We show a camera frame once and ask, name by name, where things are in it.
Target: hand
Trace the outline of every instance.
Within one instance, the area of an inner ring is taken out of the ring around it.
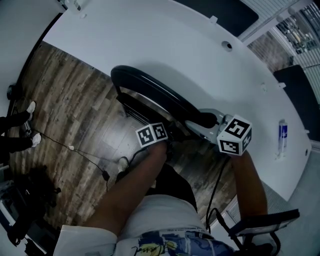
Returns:
[[[150,155],[165,155],[167,152],[167,143],[163,140],[148,147]]]

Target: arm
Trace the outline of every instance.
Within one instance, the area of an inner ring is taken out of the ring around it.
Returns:
[[[118,236],[160,173],[167,159],[166,150],[165,142],[152,145],[149,156],[104,195],[85,226],[105,229]]]
[[[267,198],[248,151],[231,156],[241,219],[268,214]]]

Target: black cable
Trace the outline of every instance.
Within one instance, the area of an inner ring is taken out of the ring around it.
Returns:
[[[210,201],[209,201],[209,204],[208,204],[208,208],[207,208],[207,210],[206,210],[206,215],[205,215],[205,225],[206,225],[206,227],[205,227],[205,228],[209,231],[209,233],[211,233],[211,228],[210,228],[210,223],[209,223],[209,221],[210,221],[211,215],[212,215],[213,211],[215,210],[215,208],[213,208],[213,209],[211,210],[210,214],[209,214],[209,211],[210,211],[211,204],[212,204],[212,200],[213,200],[214,195],[215,195],[215,193],[216,193],[216,190],[217,190],[219,181],[220,181],[220,179],[221,179],[222,173],[223,173],[223,171],[224,171],[224,169],[225,169],[225,166],[226,166],[226,164],[228,163],[229,159],[230,159],[230,157],[227,156],[227,157],[225,158],[222,166],[221,166],[219,176],[218,176],[218,178],[217,178],[217,180],[216,180],[216,182],[215,182],[215,186],[214,186],[213,191],[212,191],[212,194],[211,194],[211,198],[210,198]]]
[[[38,131],[37,129],[33,129],[33,130],[36,131],[36,132],[38,132],[38,133],[40,133],[42,136],[46,137],[47,139],[53,141],[54,143],[57,143],[57,144],[59,144],[60,146],[63,146],[63,147],[65,147],[66,149],[68,149],[68,150],[70,150],[70,151],[76,152],[77,154],[79,154],[79,155],[82,156],[83,158],[87,159],[90,163],[94,164],[94,165],[101,171],[102,177],[103,177],[103,179],[104,179],[105,182],[106,182],[106,191],[108,191],[109,174],[107,173],[107,171],[106,171],[106,170],[102,170],[96,163],[94,163],[94,162],[91,161],[89,158],[87,158],[85,155],[83,155],[83,154],[81,154],[81,153],[79,153],[79,152],[82,152],[82,153],[84,153],[84,154],[91,155],[91,156],[93,156],[93,157],[95,157],[95,158],[99,158],[99,159],[101,159],[101,157],[98,157],[98,156],[89,154],[89,153],[87,153],[87,152],[81,151],[80,149],[76,149],[76,148],[75,148],[75,149],[71,149],[69,146],[64,145],[63,143],[61,143],[61,142],[59,142],[59,141],[57,141],[57,140],[55,140],[55,139],[53,139],[53,138],[50,138],[49,136],[45,135],[45,134],[42,133],[41,131]]]
[[[235,234],[233,234],[232,232],[230,232],[230,228],[228,227],[228,225],[226,224],[224,217],[222,217],[221,213],[219,212],[219,210],[217,208],[213,208],[212,211],[210,212],[209,215],[209,220],[211,217],[211,214],[213,213],[213,211],[215,211],[216,214],[216,219],[218,220],[218,222],[220,223],[220,225],[225,229],[225,231],[229,234],[230,238],[234,241],[234,243],[236,244],[236,246],[238,246],[238,248],[240,250],[242,250],[244,248],[244,246],[241,244],[241,242],[238,240],[237,236]]]
[[[280,243],[280,240],[279,238],[277,237],[276,233],[275,232],[271,232],[270,233],[270,236],[273,238],[275,244],[276,244],[276,251],[274,253],[273,256],[276,256],[278,255],[278,253],[280,252],[280,249],[281,249],[281,243]]]
[[[134,161],[136,155],[139,154],[139,153],[142,152],[142,151],[145,151],[146,149],[147,149],[147,147],[143,147],[143,148],[139,149],[137,152],[135,152],[135,153],[133,154],[133,156],[132,156],[132,158],[131,158],[131,160],[130,160],[130,162],[129,162],[128,168],[130,167],[130,165],[131,165],[132,162]]]

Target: white table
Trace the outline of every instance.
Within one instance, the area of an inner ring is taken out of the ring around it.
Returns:
[[[44,41],[107,75],[129,65],[198,109],[251,121],[248,151],[260,178],[285,200],[292,195],[311,150],[301,119],[266,65],[208,18],[170,0],[92,0],[81,14],[66,11]],[[281,119],[288,123],[288,146],[286,158],[275,161]]]

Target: white sneaker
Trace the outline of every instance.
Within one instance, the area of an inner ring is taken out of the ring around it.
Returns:
[[[153,184],[152,184],[151,188],[152,188],[152,189],[155,189],[155,188],[156,188],[156,186],[157,186],[157,181],[155,180],[155,181],[153,182]]]
[[[40,135],[40,133],[37,133],[32,138],[32,147],[35,147],[36,145],[38,145],[40,143],[40,141],[41,141],[41,135]]]
[[[32,119],[32,114],[36,109],[36,103],[34,101],[32,101],[30,103],[30,105],[28,106],[28,108],[26,109],[26,111],[30,114],[30,117],[28,119],[28,121],[30,121]]]
[[[129,166],[129,160],[125,156],[121,157],[118,161],[118,171],[119,173],[125,171]]]

